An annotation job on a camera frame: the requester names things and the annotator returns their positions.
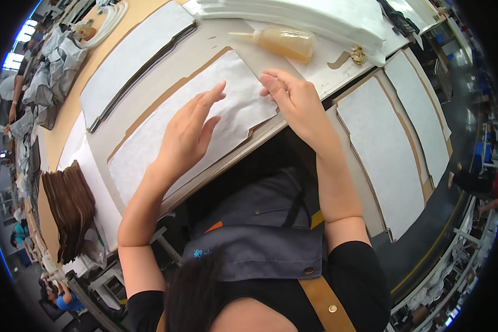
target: factory floor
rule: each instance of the factory floor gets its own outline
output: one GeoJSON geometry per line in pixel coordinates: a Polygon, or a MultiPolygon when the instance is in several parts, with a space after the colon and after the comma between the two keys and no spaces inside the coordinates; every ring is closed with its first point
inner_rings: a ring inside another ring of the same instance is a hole
{"type": "MultiPolygon", "coordinates": [[[[479,104],[474,103],[476,93],[473,93],[478,89],[478,83],[473,68],[466,63],[462,53],[455,54],[450,71],[452,101],[444,103],[442,109],[452,131],[453,154],[445,175],[428,200],[423,213],[396,243],[391,243],[386,233],[371,239],[394,303],[398,303],[415,288],[445,252],[454,236],[452,230],[460,225],[470,198],[457,186],[448,189],[447,182],[448,172],[455,170],[458,162],[461,162],[465,169],[471,168],[477,139],[481,139],[478,128],[483,119],[480,119],[479,104]]],[[[286,128],[179,206],[175,210],[174,218],[166,217],[159,223],[159,228],[166,225],[168,231],[164,236],[178,252],[182,253],[186,243],[181,235],[181,226],[187,224],[188,212],[195,210],[196,201],[199,201],[197,198],[227,192],[232,182],[243,177],[248,170],[254,169],[255,165],[268,169],[285,165],[295,166],[300,171],[306,187],[305,200],[309,212],[313,215],[319,210],[315,153],[290,128],[286,128]]],[[[156,246],[154,244],[157,260],[159,265],[164,267],[171,259],[160,246],[155,248],[156,246]]],[[[170,266],[165,269],[167,279],[170,277],[170,269],[170,266]]]]}

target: hand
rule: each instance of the hand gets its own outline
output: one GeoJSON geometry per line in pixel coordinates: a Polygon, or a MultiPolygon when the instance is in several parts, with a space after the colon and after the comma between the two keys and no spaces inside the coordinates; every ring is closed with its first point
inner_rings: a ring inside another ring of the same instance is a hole
{"type": "Polygon", "coordinates": [[[16,121],[16,105],[11,104],[11,108],[9,109],[9,123],[13,123],[16,121]]]}
{"type": "Polygon", "coordinates": [[[221,81],[212,90],[198,94],[170,120],[159,155],[152,163],[155,169],[162,169],[163,177],[175,182],[203,158],[220,117],[214,116],[206,123],[205,119],[210,107],[226,97],[225,85],[221,81]]]}
{"type": "Polygon", "coordinates": [[[311,82],[278,69],[264,69],[260,96],[271,95],[292,130],[315,152],[325,135],[334,135],[319,95],[311,82]]]}

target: gray apron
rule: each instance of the gray apron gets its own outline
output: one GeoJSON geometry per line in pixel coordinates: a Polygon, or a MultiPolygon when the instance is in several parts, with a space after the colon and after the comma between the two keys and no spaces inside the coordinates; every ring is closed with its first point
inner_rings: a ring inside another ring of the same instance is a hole
{"type": "Polygon", "coordinates": [[[318,278],[322,231],[310,230],[311,216],[303,198],[292,167],[246,186],[198,223],[183,261],[199,259],[222,245],[221,281],[318,278]]]}

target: left hand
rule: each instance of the left hand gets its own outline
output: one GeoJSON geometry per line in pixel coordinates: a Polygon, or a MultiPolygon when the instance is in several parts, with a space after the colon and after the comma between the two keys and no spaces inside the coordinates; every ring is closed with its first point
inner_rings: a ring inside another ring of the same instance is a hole
{"type": "Polygon", "coordinates": [[[15,122],[16,120],[16,105],[11,104],[11,108],[9,109],[9,124],[15,122]]]}
{"type": "Polygon", "coordinates": [[[206,123],[205,119],[210,107],[226,97],[225,85],[226,82],[221,81],[212,90],[198,94],[168,123],[159,155],[151,164],[162,171],[164,178],[177,181],[205,155],[220,117],[214,116],[206,123]]]}

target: white work table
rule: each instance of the white work table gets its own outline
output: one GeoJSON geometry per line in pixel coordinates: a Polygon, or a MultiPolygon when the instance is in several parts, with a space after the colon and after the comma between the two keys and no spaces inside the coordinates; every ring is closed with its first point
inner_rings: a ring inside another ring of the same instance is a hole
{"type": "MultiPolygon", "coordinates": [[[[194,0],[188,1],[184,4],[184,7],[191,14],[196,14],[199,9],[199,5],[194,0]]],[[[387,27],[387,40],[384,44],[384,50],[386,55],[389,56],[404,47],[409,43],[409,40],[402,35],[395,34],[392,31],[392,25],[388,21],[385,21],[385,25],[387,27]]],[[[95,163],[90,163],[91,166],[88,168],[82,166],[82,171],[83,173],[96,173],[94,177],[101,181],[97,181],[97,183],[104,185],[107,189],[107,194],[100,194],[103,197],[96,197],[96,202],[98,210],[111,210],[109,215],[112,217],[107,216],[104,220],[98,220],[99,226],[103,228],[107,239],[107,249],[110,251],[117,249],[116,234],[125,206],[109,174],[107,167],[108,157],[118,143],[122,141],[126,135],[126,130],[131,124],[163,92],[181,78],[191,75],[218,54],[220,50],[231,47],[257,77],[260,76],[264,68],[279,68],[289,71],[297,77],[303,77],[314,83],[321,100],[331,96],[334,92],[374,67],[368,62],[363,65],[356,65],[349,58],[338,69],[331,69],[328,63],[335,62],[344,51],[349,50],[320,36],[317,36],[312,61],[305,65],[271,54],[259,48],[259,46],[248,43],[246,40],[240,40],[229,35],[229,32],[253,32],[255,28],[262,29],[268,26],[264,22],[242,19],[200,20],[198,17],[197,26],[198,28],[195,32],[178,43],[170,54],[136,83],[94,133],[86,133],[84,118],[80,114],[70,131],[66,145],[62,148],[60,165],[66,167],[68,160],[80,149],[84,137],[86,137],[95,163]]],[[[175,208],[188,196],[257,149],[286,126],[286,121],[281,113],[260,125],[247,141],[166,198],[162,206],[162,213],[165,214],[175,208]]],[[[41,156],[45,155],[45,153],[46,151],[41,151],[41,156]]]]}

